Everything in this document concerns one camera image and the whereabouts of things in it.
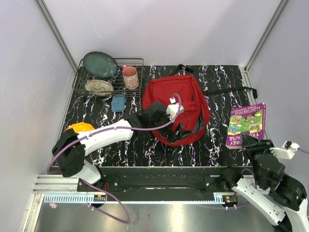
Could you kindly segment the red student backpack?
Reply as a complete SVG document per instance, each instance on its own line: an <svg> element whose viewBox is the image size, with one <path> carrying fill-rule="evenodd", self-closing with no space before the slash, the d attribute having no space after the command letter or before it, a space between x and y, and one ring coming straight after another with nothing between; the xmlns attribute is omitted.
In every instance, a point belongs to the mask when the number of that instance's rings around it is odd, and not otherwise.
<svg viewBox="0 0 309 232"><path fill-rule="evenodd" d="M171 144L162 131L151 131L159 141L169 146L188 145L196 142L204 135L210 120L210 111L205 100L206 96L248 89L248 87L241 86L215 91L202 90L194 76L178 75L177 72L181 69L182 65L179 65L170 76L150 81L142 98L143 109L146 109L154 102L160 102L168 106L171 97L174 97L176 102L184 106L184 112L176 118L171 129L174 131L178 124L182 123L183 130L192 131L191 135Z"/></svg>

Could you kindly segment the purple treehouse book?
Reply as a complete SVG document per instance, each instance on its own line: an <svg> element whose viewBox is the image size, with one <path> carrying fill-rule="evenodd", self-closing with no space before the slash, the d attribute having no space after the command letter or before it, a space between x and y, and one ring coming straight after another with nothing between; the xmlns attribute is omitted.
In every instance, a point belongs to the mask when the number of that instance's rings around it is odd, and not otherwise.
<svg viewBox="0 0 309 232"><path fill-rule="evenodd" d="M256 139L263 139L266 111L267 106L265 103L232 108L225 142L226 147L240 149L243 134Z"/></svg>

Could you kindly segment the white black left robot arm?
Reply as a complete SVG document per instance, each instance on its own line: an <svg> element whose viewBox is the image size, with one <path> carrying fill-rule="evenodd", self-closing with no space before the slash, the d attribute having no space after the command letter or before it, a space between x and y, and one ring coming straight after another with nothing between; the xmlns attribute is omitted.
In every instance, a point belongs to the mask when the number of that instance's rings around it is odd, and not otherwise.
<svg viewBox="0 0 309 232"><path fill-rule="evenodd" d="M76 176L87 182L93 191L104 187L104 179L98 168L85 158L94 151L117 142L127 141L136 131L162 131L167 134L176 118L184 112L180 103L165 106L154 102L148 108L98 129L69 128L64 131L52 149L63 177Z"/></svg>

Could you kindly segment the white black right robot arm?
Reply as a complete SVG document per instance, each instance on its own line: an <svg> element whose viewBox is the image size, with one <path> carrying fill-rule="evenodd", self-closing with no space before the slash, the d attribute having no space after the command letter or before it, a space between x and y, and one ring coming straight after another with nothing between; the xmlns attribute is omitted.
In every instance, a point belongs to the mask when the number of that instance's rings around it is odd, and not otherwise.
<svg viewBox="0 0 309 232"><path fill-rule="evenodd" d="M304 185L286 174L280 159L290 160L299 149L297 143L286 141L275 147L271 140L260 140L247 135L242 138L242 151L253 166L255 184L268 190L264 196L235 168L228 167L219 176L223 191L234 191L253 205L276 232L307 232L308 195Z"/></svg>

